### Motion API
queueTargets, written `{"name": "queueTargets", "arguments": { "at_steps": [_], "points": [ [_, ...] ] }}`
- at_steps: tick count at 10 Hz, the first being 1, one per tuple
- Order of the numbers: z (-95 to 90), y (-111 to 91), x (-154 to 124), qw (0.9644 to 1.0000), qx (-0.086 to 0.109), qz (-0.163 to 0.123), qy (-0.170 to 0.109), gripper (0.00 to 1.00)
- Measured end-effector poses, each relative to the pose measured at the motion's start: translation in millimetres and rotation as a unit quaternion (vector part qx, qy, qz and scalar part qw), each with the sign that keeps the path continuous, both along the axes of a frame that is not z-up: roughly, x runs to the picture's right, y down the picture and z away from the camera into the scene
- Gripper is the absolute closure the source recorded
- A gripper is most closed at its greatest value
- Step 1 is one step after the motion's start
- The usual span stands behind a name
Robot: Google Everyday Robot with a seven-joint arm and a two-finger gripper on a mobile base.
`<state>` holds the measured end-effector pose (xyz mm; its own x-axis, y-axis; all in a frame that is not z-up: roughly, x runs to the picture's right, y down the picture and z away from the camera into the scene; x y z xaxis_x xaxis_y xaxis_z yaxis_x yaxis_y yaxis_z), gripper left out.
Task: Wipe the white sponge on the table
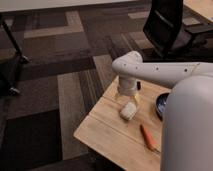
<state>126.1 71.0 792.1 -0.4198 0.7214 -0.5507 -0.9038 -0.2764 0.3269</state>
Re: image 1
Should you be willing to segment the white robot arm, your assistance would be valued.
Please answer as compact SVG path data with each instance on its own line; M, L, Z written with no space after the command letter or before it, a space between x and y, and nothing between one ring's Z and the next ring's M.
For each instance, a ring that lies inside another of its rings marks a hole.
M139 79L171 89L163 114L160 171L213 171L213 62L145 62L130 51L112 63L118 92Z

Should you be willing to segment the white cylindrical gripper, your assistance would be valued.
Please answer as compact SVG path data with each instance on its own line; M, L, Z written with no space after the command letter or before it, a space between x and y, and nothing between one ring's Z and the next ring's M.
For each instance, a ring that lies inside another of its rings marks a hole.
M126 96L132 96L131 99L136 106L140 104L140 96L137 93L137 80L135 78L130 77L120 77L119 78L119 85L118 85L118 92L115 95L115 100L118 104L124 106L126 104Z

